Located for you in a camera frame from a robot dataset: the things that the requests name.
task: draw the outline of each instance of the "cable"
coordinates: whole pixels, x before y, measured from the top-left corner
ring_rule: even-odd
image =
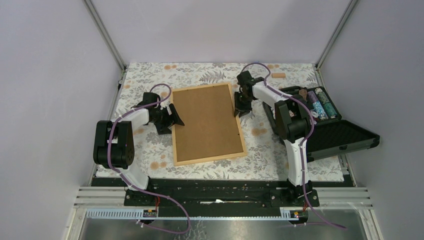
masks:
[[[172,89],[171,89],[171,87],[169,85],[167,85],[165,83],[159,83],[159,84],[154,85],[150,89],[150,92],[153,91],[153,89],[156,88],[156,87],[158,87],[158,86],[165,86],[165,87],[167,87],[169,89],[168,96],[166,96],[164,99],[159,100],[157,102],[153,102],[153,103],[149,103],[149,104],[146,104],[146,105],[143,105],[143,106],[139,106],[137,108],[133,108],[130,111],[124,113],[123,115],[120,115],[115,120],[115,122],[113,122],[112,128],[110,129],[109,142],[107,143],[107,164],[109,165],[109,168],[110,169],[112,169],[113,171],[115,171],[115,172],[117,172],[119,174],[119,176],[128,185],[128,187],[132,187],[133,189],[136,189],[137,191],[139,191],[141,193],[144,193],[144,194],[148,194],[148,195],[152,195],[152,196],[156,196],[156,197],[168,199],[168,200],[174,202],[179,208],[181,208],[181,210],[184,212],[185,216],[187,217],[187,229],[184,230],[184,231],[172,231],[172,230],[160,228],[160,227],[157,227],[157,226],[151,226],[151,225],[148,225],[148,224],[143,224],[142,226],[147,226],[149,228],[160,230],[160,231],[167,232],[167,233],[170,233],[170,234],[185,234],[185,233],[187,233],[190,230],[190,228],[192,227],[192,225],[190,223],[189,214],[187,213],[186,209],[178,201],[176,201],[175,199],[173,199],[170,196],[165,196],[165,195],[162,195],[162,194],[158,194],[158,193],[146,191],[144,189],[139,188],[138,186],[133,185],[128,180],[128,178],[119,169],[117,169],[114,166],[112,166],[111,148],[112,148],[112,139],[114,137],[115,127],[117,126],[118,122],[121,121],[126,116],[128,116],[128,115],[130,115],[130,114],[132,114],[132,113],[134,113],[134,112],[136,112],[138,110],[145,109],[145,108],[150,107],[150,106],[158,105],[158,104],[162,103],[163,101],[166,101],[171,96]]]
[[[303,104],[301,101],[297,100],[296,98],[294,98],[294,97],[292,97],[292,96],[290,96],[290,95],[287,95],[287,94],[285,94],[284,92],[282,92],[282,91],[280,91],[280,90],[278,90],[278,89],[275,89],[274,87],[272,87],[272,86],[270,86],[270,85],[267,85],[267,77],[271,74],[271,70],[270,70],[270,69],[269,69],[269,68],[268,68],[265,64],[262,64],[262,63],[259,63],[259,62],[253,62],[253,63],[250,63],[250,64],[246,65],[246,66],[243,68],[242,72],[244,71],[244,69],[245,69],[247,66],[250,66],[250,65],[253,65],[253,64],[259,64],[259,65],[261,65],[261,66],[265,67],[265,68],[268,70],[269,74],[268,74],[268,75],[266,75],[266,77],[265,77],[265,78],[264,78],[264,80],[263,80],[263,83],[264,83],[264,85],[266,86],[266,88],[268,88],[269,90],[273,91],[275,94],[280,95],[280,97],[285,97],[285,98],[288,98],[288,99],[290,99],[290,100],[292,100],[292,101],[296,102],[298,105],[302,106],[302,107],[306,110],[307,114],[309,115],[310,122],[311,122],[311,128],[310,128],[309,133],[308,133],[308,134],[304,137],[304,139],[300,142],[300,148],[302,148],[303,143],[304,143],[305,141],[307,141],[307,140],[308,140],[308,138],[309,138],[309,137],[312,135],[312,133],[314,132],[314,128],[315,128],[315,125],[314,125],[314,117],[312,116],[311,111],[309,111],[308,107],[307,107],[305,104]],[[317,210],[315,210],[315,209],[312,207],[312,205],[311,205],[311,203],[309,202],[309,199],[308,199],[308,197],[307,197],[307,194],[306,194],[306,187],[305,187],[305,178],[306,178],[306,175],[305,175],[305,169],[306,169],[306,166],[305,166],[305,163],[304,163],[305,156],[303,155],[303,151],[301,151],[301,152],[300,152],[300,158],[301,158],[301,164],[302,164],[302,190],[303,190],[304,198],[305,198],[305,200],[306,200],[307,205],[308,205],[308,206],[309,206],[309,208],[312,210],[312,212],[313,212],[314,214],[316,214],[316,216],[317,216],[318,218],[320,218],[320,219],[323,221],[323,222],[314,222],[314,224],[320,224],[320,225],[321,225],[321,224],[327,224],[327,225],[330,225],[330,226],[332,226],[332,227],[335,227],[335,228],[338,228],[338,229],[341,229],[341,230],[347,230],[348,228],[347,228],[347,227],[345,227],[345,226],[343,226],[343,225],[340,225],[340,224],[337,224],[337,223],[333,223],[333,222],[328,221],[328,220],[327,220],[327,219],[325,219],[323,216],[321,216],[321,215],[317,212]]]

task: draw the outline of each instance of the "tabletop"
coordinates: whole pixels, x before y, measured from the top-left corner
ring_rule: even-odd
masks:
[[[286,78],[267,79],[276,88],[290,86],[317,87],[314,69],[310,63],[265,63],[272,73],[285,73]],[[213,83],[231,83],[233,92],[238,91],[237,75],[246,63],[131,63],[122,84],[115,117],[126,113],[141,102],[144,92],[155,84],[165,83],[172,89]],[[262,66],[247,68],[253,77],[267,74]],[[166,87],[155,92],[162,98],[168,95]],[[169,100],[161,105],[167,106]],[[133,129],[135,157],[133,164],[151,178],[169,179],[229,179],[229,180],[280,180],[289,173],[286,148],[273,133],[265,115],[262,102],[252,102],[252,113],[240,119],[246,143],[247,156],[234,159],[174,166],[172,136],[158,135],[151,123]],[[319,159],[307,164],[312,181],[342,182],[343,173],[337,156]],[[118,175],[99,165],[97,177]]]

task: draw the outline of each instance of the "black case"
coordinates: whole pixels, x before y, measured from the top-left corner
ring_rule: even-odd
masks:
[[[347,120],[342,120],[342,115],[337,110],[336,105],[331,100],[330,95],[322,86],[307,88],[307,91],[314,91],[321,88],[328,97],[337,112],[336,118],[318,121],[315,125],[313,134],[307,140],[306,153],[307,161],[312,162],[317,159],[328,158],[339,154],[347,154],[359,150],[375,148],[380,143],[380,136],[370,132]],[[299,94],[299,90],[304,89],[300,86],[281,88],[280,91],[290,95]],[[277,135],[276,121],[270,106],[263,103],[266,117],[271,124],[272,131]]]

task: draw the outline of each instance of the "wooden block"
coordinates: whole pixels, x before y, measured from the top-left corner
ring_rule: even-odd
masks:
[[[271,77],[273,79],[285,79],[286,78],[286,74],[284,72],[281,73],[272,73]]]
[[[171,103],[185,124],[172,127],[174,166],[247,156],[230,83],[173,89]]]

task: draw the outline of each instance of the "stack of poker chips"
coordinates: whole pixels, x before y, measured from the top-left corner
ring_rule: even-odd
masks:
[[[336,110],[334,109],[333,105],[331,104],[329,98],[327,97],[326,93],[323,92],[323,90],[318,87],[315,88],[316,96],[318,97],[319,101],[322,104],[322,107],[324,108],[325,112],[327,113],[327,116],[331,119],[334,119],[337,117]]]
[[[309,101],[312,103],[313,110],[317,114],[317,118],[319,120],[327,120],[329,117],[326,114],[326,111],[324,110],[323,106],[320,103],[320,100],[318,99],[317,95],[313,91],[309,91],[307,93],[307,97],[309,98]]]

